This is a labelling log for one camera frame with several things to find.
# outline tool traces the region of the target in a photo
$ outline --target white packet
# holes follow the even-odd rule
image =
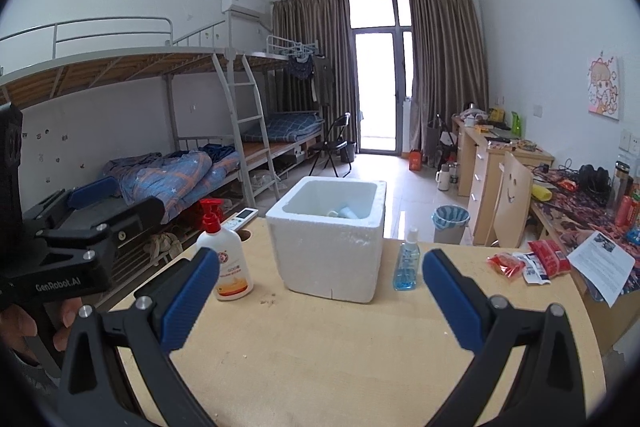
[[[512,254],[516,259],[520,259],[524,262],[525,269],[522,271],[522,276],[528,284],[550,284],[548,275],[545,268],[540,264],[540,260],[534,253],[518,253]]]

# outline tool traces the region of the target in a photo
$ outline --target curtain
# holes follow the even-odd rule
[[[414,33],[410,143],[427,150],[436,114],[447,124],[474,102],[487,110],[488,78],[473,0],[409,0]]]
[[[279,37],[309,44],[318,41],[319,52],[330,61],[335,76],[335,100],[329,106],[327,126],[345,112],[351,113],[344,137],[357,142],[360,103],[351,54],[349,0],[282,0],[273,4],[273,32]],[[314,110],[311,83],[277,72],[276,110]]]

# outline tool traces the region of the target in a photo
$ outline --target air conditioner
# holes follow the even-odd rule
[[[222,13],[229,10],[253,17],[260,17],[266,13],[264,2],[260,0],[222,0]]]

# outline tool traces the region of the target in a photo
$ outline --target upper bunk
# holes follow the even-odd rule
[[[58,29],[62,26],[84,22],[103,22],[113,20],[153,20],[168,23],[167,29],[154,31],[128,30],[117,32],[101,32],[80,34],[71,38],[58,38]],[[228,68],[229,59],[233,58],[233,70],[244,71],[242,57],[246,56],[249,66],[254,71],[271,71],[283,68],[287,64],[292,49],[304,44],[291,43],[284,39],[269,36],[267,50],[269,52],[246,52],[234,48],[216,48],[202,46],[201,35],[206,30],[215,28],[220,21],[203,26],[181,38],[173,38],[173,24],[167,18],[160,17],[106,17],[78,19],[28,28],[21,32],[0,38],[3,41],[25,35],[30,32],[52,28],[52,58],[25,68],[20,68],[0,76],[0,103],[13,102],[24,109],[46,100],[93,87],[106,86],[136,80],[152,78],[166,74],[206,73],[216,71],[212,55],[218,57],[224,70]],[[164,46],[127,47],[56,57],[57,46],[61,42],[91,39],[105,36],[159,34],[169,38]],[[190,44],[190,39],[197,39],[197,46]]]

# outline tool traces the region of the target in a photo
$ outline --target black chair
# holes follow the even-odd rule
[[[351,113],[346,112],[344,115],[341,115],[338,118],[336,118],[334,123],[331,124],[331,127],[329,127],[329,131],[326,134],[327,137],[330,137],[331,131],[335,129],[338,133],[337,139],[332,141],[325,140],[322,143],[316,143],[316,144],[313,144],[311,147],[309,147],[308,149],[309,151],[316,153],[316,160],[314,161],[314,166],[311,167],[311,172],[309,172],[309,176],[313,175],[314,169],[316,168],[316,164],[318,163],[318,158],[320,157],[320,155],[323,152],[326,152],[329,158],[327,158],[326,162],[324,162],[323,169],[326,169],[327,164],[331,162],[331,166],[334,168],[335,177],[336,178],[340,177],[338,175],[338,171],[335,169],[334,159],[332,158],[331,155],[332,153],[347,147],[348,142],[342,137],[342,133],[344,133],[344,128],[348,126],[350,119],[351,119]],[[349,171],[347,172],[347,174],[343,176],[343,178],[347,176],[349,172],[351,172],[351,162],[349,162]]]

